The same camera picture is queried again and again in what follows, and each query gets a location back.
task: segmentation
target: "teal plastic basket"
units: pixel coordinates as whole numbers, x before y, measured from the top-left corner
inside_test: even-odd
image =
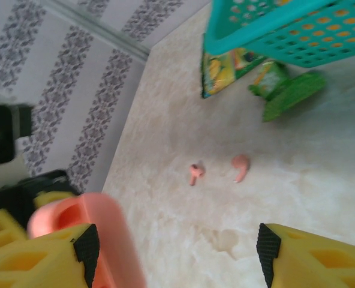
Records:
[[[237,47],[315,67],[355,55],[355,0],[213,0],[205,49]]]

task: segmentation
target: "green toy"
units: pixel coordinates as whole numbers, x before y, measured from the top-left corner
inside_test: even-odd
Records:
[[[249,90],[267,101],[263,122],[269,122],[323,89],[326,84],[325,78],[320,73],[308,72],[290,79],[283,64],[267,62],[255,83],[249,86]]]

